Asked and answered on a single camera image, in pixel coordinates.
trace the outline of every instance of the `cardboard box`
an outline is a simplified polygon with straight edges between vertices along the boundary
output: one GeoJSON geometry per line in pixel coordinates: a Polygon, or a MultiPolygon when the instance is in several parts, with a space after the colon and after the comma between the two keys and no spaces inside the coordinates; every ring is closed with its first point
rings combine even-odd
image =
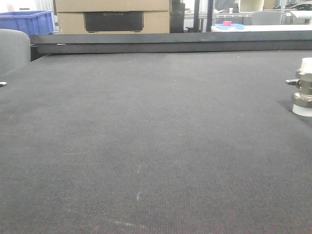
{"type": "Polygon", "coordinates": [[[57,12],[169,11],[170,0],[56,0],[57,12]]]}
{"type": "Polygon", "coordinates": [[[170,0],[56,0],[56,9],[61,34],[170,32],[170,0]]]}
{"type": "Polygon", "coordinates": [[[263,10],[264,0],[240,0],[239,11],[240,12],[253,12],[263,10]]]}
{"type": "MultiPolygon", "coordinates": [[[[169,33],[170,12],[169,11],[146,11],[142,31],[105,31],[94,32],[94,34],[147,34],[147,33],[169,33]]],[[[61,34],[89,34],[86,31],[83,12],[58,13],[59,32],[61,34]]]]}

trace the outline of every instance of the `white plastic base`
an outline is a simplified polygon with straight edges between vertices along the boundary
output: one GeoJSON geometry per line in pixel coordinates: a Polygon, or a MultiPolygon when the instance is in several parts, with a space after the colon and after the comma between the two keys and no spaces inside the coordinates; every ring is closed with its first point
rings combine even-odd
{"type": "Polygon", "coordinates": [[[292,112],[299,116],[312,117],[312,108],[293,105],[292,112]]]}

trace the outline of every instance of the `white table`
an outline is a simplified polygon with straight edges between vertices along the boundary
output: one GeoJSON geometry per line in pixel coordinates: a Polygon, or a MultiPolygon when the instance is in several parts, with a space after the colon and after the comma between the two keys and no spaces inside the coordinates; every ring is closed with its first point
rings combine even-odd
{"type": "Polygon", "coordinates": [[[244,29],[220,29],[212,26],[213,32],[261,32],[261,31],[309,31],[312,30],[311,24],[281,24],[281,25],[246,25],[244,29]]]}

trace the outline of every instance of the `black panel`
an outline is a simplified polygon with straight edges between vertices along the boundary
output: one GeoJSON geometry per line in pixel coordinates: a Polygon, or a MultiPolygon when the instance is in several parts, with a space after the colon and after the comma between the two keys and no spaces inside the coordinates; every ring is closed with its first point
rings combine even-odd
{"type": "Polygon", "coordinates": [[[85,12],[87,32],[142,31],[143,12],[85,12]]]}
{"type": "Polygon", "coordinates": [[[185,3],[172,2],[170,14],[170,33],[184,32],[185,3]]]}

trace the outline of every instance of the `pink object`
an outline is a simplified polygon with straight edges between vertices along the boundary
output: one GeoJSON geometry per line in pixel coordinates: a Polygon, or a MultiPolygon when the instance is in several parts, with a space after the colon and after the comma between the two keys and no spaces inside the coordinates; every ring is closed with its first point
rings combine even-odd
{"type": "Polygon", "coordinates": [[[232,21],[223,21],[223,26],[231,26],[232,21]]]}

